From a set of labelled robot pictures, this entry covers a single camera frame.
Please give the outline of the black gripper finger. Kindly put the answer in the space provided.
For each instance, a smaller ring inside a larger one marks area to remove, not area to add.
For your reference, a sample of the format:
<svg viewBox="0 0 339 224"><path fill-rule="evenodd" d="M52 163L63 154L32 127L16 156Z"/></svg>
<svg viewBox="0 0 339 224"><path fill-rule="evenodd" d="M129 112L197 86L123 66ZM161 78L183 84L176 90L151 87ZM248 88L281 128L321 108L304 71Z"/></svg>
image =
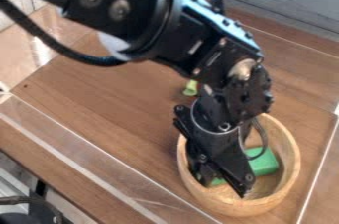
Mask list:
<svg viewBox="0 0 339 224"><path fill-rule="evenodd" d="M249 166L217 168L221 178L231 186L233 192L240 198L252 190L255 185L255 173Z"/></svg>
<svg viewBox="0 0 339 224"><path fill-rule="evenodd" d="M209 187L217 177L217 171L211 160L205 156L188 157L188 164L193 178L204 187Z"/></svg>

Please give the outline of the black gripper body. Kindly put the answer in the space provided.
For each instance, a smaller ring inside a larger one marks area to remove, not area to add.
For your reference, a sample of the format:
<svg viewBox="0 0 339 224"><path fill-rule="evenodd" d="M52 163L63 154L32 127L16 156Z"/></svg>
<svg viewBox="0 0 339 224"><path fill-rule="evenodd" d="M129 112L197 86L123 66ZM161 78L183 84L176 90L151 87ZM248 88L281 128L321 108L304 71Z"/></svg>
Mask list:
<svg viewBox="0 0 339 224"><path fill-rule="evenodd" d="M208 116L203 113L199 100L191 107L177 105L175 115L173 125L187 138L187 159L188 157L205 156L216 170L220 167L251 166L249 157L244 151L244 139L251 129L233 126L228 122L213 127Z"/></svg>

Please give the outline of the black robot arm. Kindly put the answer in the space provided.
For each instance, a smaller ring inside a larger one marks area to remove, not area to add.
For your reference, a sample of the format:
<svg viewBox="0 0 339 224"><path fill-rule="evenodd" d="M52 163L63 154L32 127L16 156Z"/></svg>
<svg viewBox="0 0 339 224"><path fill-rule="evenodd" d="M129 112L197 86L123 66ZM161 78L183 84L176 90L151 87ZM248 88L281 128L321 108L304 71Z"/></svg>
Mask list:
<svg viewBox="0 0 339 224"><path fill-rule="evenodd" d="M227 17L223 0L44 1L97 31L109 51L91 56L68 48L9 0L0 0L0 11L61 55L107 67L151 60L200 83L197 99L176 106L173 119L187 138L189 172L201 185L220 178L245 195L255 186L245 140L273 98L260 47Z"/></svg>

